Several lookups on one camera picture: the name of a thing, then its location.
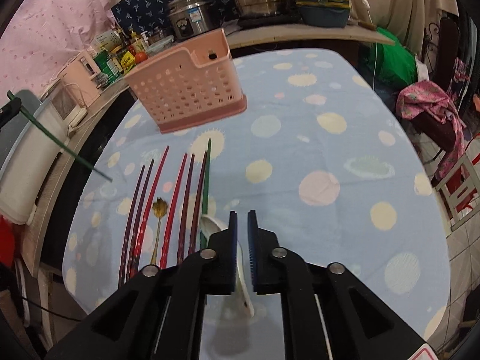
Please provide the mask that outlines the green chopstick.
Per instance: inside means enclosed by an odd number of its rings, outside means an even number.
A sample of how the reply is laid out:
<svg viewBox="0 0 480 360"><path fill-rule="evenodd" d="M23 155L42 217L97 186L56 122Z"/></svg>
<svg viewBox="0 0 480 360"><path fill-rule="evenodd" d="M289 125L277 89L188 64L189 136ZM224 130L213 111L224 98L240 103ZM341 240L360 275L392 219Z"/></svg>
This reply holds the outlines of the green chopstick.
<svg viewBox="0 0 480 360"><path fill-rule="evenodd" d="M13 97L18 97L15 94L13 94L11 91L7 92L7 97L10 100L13 99ZM33 114L31 114L25 106L22 104L22 107L20 109L20 113L22 116L24 116L30 124L34 125L38 130L40 130L47 138L49 138L51 141L53 141L61 150L69 154L74 160L78 161L78 163L82 164L83 166L87 167L89 170L92 172L97 173L100 175L103 179L112 182L113 179L109 177L107 174L104 172L101 172L98 170L93 164L89 163L86 159L80 157L76 152L73 150L69 149L60 139L58 139L56 136L54 136L46 127L44 127L35 117Z"/></svg>
<svg viewBox="0 0 480 360"><path fill-rule="evenodd" d="M204 169L204 180L202 186L202 210L201 213L206 215L208 213L208 198L209 198L209 173L210 173L210 160L212 150L212 139L208 139L207 159Z"/></svg>

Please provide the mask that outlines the bright red chopstick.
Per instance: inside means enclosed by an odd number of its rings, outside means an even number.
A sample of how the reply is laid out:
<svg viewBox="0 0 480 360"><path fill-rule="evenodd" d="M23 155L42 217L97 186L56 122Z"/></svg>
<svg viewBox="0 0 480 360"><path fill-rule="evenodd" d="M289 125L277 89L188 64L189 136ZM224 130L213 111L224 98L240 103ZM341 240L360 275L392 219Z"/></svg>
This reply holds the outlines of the bright red chopstick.
<svg viewBox="0 0 480 360"><path fill-rule="evenodd" d="M171 205L168 211L168 219L167 219L167 223L166 223L165 231L163 235L163 244L162 244L162 250L160 255L160 269L165 269L168 263L168 250L169 250L169 245L170 245L171 236L173 232L173 221L175 217L176 204L178 201L180 187L182 184L182 177L185 171L186 159L187 159L187 154L184 154L181 161L181 166L179 167L179 171L177 174L176 183L174 185Z"/></svg>
<svg viewBox="0 0 480 360"><path fill-rule="evenodd" d="M134 250L134 255L133 255L133 266L132 266L132 273L131 276L137 273L138 268L139 268L139 262L140 262L140 257L142 253L142 248L143 248L143 242L144 242L144 237L145 237L145 231L146 231L146 226L148 223L148 219L151 213L151 207L153 205L153 200L155 197L157 185L160 180L160 176L162 173L162 170L164 168L164 164L166 161L166 158L168 156L168 151L169 151L169 146L167 145L165 147L165 150L163 151L162 158L160 160L160 164L157 168L157 172L155 173L154 180L152 182L151 186L151 191L149 193L147 203L145 204L145 209L143 211L143 216L142 216L142 222L140 224L139 232L137 234L137 242L135 245L135 250Z"/></svg>

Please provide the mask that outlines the white ceramic soup spoon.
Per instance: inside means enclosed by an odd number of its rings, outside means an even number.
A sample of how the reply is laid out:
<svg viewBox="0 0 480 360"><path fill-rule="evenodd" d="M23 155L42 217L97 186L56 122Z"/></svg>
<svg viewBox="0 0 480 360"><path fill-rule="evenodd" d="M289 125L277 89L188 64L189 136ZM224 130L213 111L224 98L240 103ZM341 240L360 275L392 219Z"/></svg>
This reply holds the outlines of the white ceramic soup spoon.
<svg viewBox="0 0 480 360"><path fill-rule="evenodd" d="M199 227L202 235L205 236L206 241L209 242L210 237L213 234L226 230L228 225L209 214L202 214L199 219ZM237 241L236 244L235 296L238 299L238 307L243 314L250 319L253 318L256 312L247 289L247 282L243 269L242 247L239 241Z"/></svg>

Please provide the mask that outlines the gold flower spoon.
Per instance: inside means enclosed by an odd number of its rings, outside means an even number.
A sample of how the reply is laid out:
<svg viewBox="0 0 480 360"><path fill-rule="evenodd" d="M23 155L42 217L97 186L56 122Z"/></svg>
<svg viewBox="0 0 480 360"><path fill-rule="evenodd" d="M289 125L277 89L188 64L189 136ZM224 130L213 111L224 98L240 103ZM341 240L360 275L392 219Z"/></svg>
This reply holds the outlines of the gold flower spoon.
<svg viewBox="0 0 480 360"><path fill-rule="evenodd" d="M155 237L154 237L154 246L151 255L151 264L156 264L157 261L157 254L159 250L159 243L160 243L160 228L162 219L168 213L168 202L161 197L158 197L156 201L152 205L152 211L154 216L157 219L157 227L155 230Z"/></svg>

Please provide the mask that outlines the white blue dish rack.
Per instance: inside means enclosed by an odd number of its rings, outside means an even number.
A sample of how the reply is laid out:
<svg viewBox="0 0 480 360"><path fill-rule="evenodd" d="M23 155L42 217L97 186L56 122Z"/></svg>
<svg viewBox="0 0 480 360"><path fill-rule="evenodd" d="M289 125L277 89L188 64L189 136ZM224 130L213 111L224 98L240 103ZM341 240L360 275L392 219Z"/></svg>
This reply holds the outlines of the white blue dish rack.
<svg viewBox="0 0 480 360"><path fill-rule="evenodd" d="M41 102L28 90L16 94L22 105L60 141L68 125L50 100ZM44 179L60 147L18 114L1 127L1 215L26 224Z"/></svg>

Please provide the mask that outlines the pink electric kettle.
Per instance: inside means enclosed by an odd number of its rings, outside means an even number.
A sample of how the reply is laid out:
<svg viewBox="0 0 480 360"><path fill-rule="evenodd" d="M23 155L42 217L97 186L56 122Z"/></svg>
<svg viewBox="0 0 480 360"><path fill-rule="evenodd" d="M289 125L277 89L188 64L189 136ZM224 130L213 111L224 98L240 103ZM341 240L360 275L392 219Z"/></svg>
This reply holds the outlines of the pink electric kettle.
<svg viewBox="0 0 480 360"><path fill-rule="evenodd" d="M75 56L58 73L66 90L81 107L90 107L100 96L95 81L100 69L87 50Z"/></svg>

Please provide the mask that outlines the pink dotted cloth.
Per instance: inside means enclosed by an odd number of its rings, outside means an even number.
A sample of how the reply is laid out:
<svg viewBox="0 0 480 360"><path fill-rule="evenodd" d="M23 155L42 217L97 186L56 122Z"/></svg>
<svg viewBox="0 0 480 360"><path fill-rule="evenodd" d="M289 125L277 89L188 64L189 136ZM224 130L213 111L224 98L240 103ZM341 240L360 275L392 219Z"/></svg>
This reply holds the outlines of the pink dotted cloth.
<svg viewBox="0 0 480 360"><path fill-rule="evenodd" d="M40 95L112 20L111 0L24 0L1 36L1 104L8 91Z"/></svg>

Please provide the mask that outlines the green box package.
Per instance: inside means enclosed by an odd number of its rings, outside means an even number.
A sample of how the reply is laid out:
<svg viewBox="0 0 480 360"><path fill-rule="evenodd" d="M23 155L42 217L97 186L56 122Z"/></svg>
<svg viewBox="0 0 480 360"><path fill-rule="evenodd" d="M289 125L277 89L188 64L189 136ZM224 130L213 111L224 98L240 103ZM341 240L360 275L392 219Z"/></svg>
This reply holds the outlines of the green box package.
<svg viewBox="0 0 480 360"><path fill-rule="evenodd" d="M106 74L110 84L120 76L120 69L116 66L114 59L105 49L94 57L94 61L99 67L101 73Z"/></svg>

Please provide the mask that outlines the red tomato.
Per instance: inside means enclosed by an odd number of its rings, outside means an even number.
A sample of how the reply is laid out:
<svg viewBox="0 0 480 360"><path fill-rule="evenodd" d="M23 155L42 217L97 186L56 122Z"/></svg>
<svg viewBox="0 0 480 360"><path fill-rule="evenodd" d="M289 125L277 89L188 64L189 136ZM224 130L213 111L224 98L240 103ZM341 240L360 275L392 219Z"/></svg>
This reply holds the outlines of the red tomato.
<svg viewBox="0 0 480 360"><path fill-rule="evenodd" d="M148 55L145 52L140 51L140 52L136 53L134 58L135 58L135 63L139 64L139 63L147 61L148 60Z"/></svg>

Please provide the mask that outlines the yellow oil bottle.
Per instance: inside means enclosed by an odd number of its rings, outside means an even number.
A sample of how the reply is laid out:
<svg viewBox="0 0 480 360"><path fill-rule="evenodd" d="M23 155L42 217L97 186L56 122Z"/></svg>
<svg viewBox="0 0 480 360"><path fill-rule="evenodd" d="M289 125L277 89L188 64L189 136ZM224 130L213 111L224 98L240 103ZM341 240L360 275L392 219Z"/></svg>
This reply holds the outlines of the yellow oil bottle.
<svg viewBox="0 0 480 360"><path fill-rule="evenodd" d="M134 48L136 54L146 52L147 44L145 43L143 37L139 36L134 31L131 32L131 45Z"/></svg>

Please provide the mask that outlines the clear food storage container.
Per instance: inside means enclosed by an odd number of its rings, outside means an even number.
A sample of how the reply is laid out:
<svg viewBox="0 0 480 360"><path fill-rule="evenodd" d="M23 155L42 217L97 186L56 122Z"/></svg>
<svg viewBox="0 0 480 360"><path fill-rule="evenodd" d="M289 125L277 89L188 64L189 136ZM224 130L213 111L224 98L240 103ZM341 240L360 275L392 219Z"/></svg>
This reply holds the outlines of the clear food storage container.
<svg viewBox="0 0 480 360"><path fill-rule="evenodd" d="M159 41L149 45L145 49L145 53L148 55L148 57L152 57L152 56L157 55L158 53L168 49L173 44L174 44L174 36L169 35L169 36L161 38Z"/></svg>

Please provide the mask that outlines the pink perforated utensil basket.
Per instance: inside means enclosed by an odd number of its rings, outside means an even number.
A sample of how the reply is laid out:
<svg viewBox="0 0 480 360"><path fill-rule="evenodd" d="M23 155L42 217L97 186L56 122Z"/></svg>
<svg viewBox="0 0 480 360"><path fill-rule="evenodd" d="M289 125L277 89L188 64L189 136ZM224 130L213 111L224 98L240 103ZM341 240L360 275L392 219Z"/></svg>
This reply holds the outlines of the pink perforated utensil basket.
<svg viewBox="0 0 480 360"><path fill-rule="evenodd" d="M162 134L247 109L247 96L222 28L149 57L124 79Z"/></svg>

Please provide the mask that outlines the silver rice cooker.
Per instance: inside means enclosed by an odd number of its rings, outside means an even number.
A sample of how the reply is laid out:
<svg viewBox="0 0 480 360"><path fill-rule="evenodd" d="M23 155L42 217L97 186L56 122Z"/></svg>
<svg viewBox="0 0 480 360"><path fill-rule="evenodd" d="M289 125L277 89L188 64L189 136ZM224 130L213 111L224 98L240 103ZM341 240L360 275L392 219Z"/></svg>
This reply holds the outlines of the silver rice cooker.
<svg viewBox="0 0 480 360"><path fill-rule="evenodd" d="M168 3L168 18L179 41L221 27L213 12L213 0L172 0Z"/></svg>

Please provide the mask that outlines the pink floral cloth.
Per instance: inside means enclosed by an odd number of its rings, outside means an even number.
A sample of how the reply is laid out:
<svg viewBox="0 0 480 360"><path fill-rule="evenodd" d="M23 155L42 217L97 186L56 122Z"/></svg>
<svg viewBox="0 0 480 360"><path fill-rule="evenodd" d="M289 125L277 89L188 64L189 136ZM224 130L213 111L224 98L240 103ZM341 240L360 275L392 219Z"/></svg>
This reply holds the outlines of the pink floral cloth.
<svg viewBox="0 0 480 360"><path fill-rule="evenodd" d="M395 110L445 152L435 172L435 178L442 180L465 153L465 124L453 101L436 83L422 80L399 93Z"/></svg>

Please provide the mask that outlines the green bag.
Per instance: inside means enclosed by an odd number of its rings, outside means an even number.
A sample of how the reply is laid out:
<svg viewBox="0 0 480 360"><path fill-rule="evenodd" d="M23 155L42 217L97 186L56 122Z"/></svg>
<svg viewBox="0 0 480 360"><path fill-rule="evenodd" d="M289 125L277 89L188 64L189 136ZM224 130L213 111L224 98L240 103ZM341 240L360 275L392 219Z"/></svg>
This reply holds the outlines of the green bag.
<svg viewBox="0 0 480 360"><path fill-rule="evenodd" d="M402 90L417 81L415 56L400 40L384 28L377 32L394 42L393 45L376 43L370 48L367 67L375 72L375 79L396 90Z"/></svg>

